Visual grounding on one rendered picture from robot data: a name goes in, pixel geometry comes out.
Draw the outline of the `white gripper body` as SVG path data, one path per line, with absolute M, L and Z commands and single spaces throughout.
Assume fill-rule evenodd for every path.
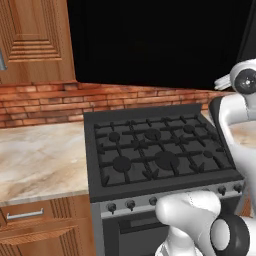
M 229 74 L 217 79 L 214 82 L 214 89 L 217 91 L 224 91 L 232 87 L 232 79 Z

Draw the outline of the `black microwave oven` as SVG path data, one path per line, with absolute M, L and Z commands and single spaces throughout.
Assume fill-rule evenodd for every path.
M 67 0 L 76 79 L 210 90 L 256 57 L 256 0 Z

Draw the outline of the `dark oven door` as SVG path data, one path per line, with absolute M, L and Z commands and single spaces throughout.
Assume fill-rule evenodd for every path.
M 135 197 L 109 198 L 100 203 L 100 217 L 102 227 L 95 238 L 97 256 L 154 256 L 158 246 L 166 239 L 169 227 L 154 228 L 144 231 L 121 234 L 119 222 L 156 218 L 155 206 L 150 205 L 149 199 L 157 198 L 157 203 L 163 197 L 183 198 L 192 197 L 195 201 L 202 201 L 207 206 L 213 206 L 216 213 L 234 213 L 237 210 L 240 196 L 228 192 L 225 196 L 210 191 L 186 191 L 184 193 L 157 193 Z M 135 207 L 130 210 L 125 203 L 135 201 Z M 116 211 L 107 210 L 108 203 L 116 204 Z

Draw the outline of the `wooden base cupboard door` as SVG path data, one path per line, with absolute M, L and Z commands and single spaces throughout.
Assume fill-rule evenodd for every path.
M 0 239 L 0 256 L 96 256 L 92 238 L 79 226 Z

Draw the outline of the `dark grey gas stove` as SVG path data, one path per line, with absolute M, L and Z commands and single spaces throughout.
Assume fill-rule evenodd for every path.
M 109 198 L 244 185 L 198 104 L 87 113 L 86 163 L 94 241 Z

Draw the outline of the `wooden drawer front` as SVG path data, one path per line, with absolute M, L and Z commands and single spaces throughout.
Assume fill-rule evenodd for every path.
M 11 215 L 39 211 L 44 208 L 41 216 L 22 218 L 17 220 L 7 220 L 6 215 Z M 90 216 L 89 195 L 78 195 L 62 197 L 57 199 L 43 200 L 33 203 L 0 207 L 0 232 L 35 226 L 37 224 L 53 221 L 76 220 Z

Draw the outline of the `wooden wall cupboard door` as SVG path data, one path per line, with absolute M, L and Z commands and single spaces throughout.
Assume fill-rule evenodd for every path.
M 0 0 L 0 84 L 75 78 L 67 0 Z

